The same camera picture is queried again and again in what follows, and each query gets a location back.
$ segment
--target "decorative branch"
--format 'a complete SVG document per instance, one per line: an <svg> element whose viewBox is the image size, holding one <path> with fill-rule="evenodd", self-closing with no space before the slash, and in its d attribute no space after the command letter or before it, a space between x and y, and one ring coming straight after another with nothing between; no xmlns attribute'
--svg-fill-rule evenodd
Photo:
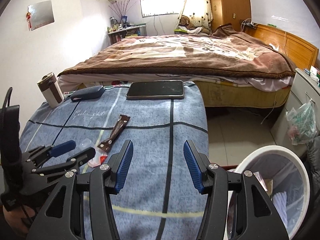
<svg viewBox="0 0 320 240"><path fill-rule="evenodd" d="M121 2L115 2L112 4L113 8L109 5L109 7L117 14L117 16L121 19L121 16L125 16L126 13L131 9L132 6L134 6L137 2L134 2L129 8L130 0L124 0Z"/></svg>

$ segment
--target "wooden headboard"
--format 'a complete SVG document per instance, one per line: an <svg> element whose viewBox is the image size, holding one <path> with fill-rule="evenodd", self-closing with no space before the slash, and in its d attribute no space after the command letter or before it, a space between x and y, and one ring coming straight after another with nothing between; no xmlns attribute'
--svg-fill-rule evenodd
<svg viewBox="0 0 320 240"><path fill-rule="evenodd" d="M286 54L302 70L316 63L319 49L292 33L262 24L257 29L246 28L245 33Z"/></svg>

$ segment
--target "clear plastic wrapper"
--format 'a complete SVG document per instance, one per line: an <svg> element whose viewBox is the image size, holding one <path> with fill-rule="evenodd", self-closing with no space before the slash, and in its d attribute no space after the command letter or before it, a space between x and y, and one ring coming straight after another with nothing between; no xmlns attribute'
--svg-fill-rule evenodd
<svg viewBox="0 0 320 240"><path fill-rule="evenodd" d="M317 135L316 115L312 100L286 113L288 136L292 145L305 144Z"/></svg>

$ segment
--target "curtain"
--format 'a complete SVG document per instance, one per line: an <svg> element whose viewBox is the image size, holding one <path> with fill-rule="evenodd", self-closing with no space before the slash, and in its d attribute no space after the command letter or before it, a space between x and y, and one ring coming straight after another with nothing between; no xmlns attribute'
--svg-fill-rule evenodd
<svg viewBox="0 0 320 240"><path fill-rule="evenodd" d="M183 15L188 16L194 26L209 29L212 21L210 0L185 0L176 26Z"/></svg>

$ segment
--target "human hand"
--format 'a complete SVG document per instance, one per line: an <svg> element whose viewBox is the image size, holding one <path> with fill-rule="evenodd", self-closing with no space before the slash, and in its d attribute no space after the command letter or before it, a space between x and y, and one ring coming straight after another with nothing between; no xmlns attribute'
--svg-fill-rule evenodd
<svg viewBox="0 0 320 240"><path fill-rule="evenodd" d="M29 217L34 217L35 211L27 206L24 206L27 214ZM26 227L26 225L22 222L23 218L27 218L25 213L23 212L21 207L18 207L12 211L7 211L5 207L3 207L3 214L4 218L9 224L9 226L12 228L12 230L18 235L22 237L26 237L26 235L29 232L29 229Z"/></svg>

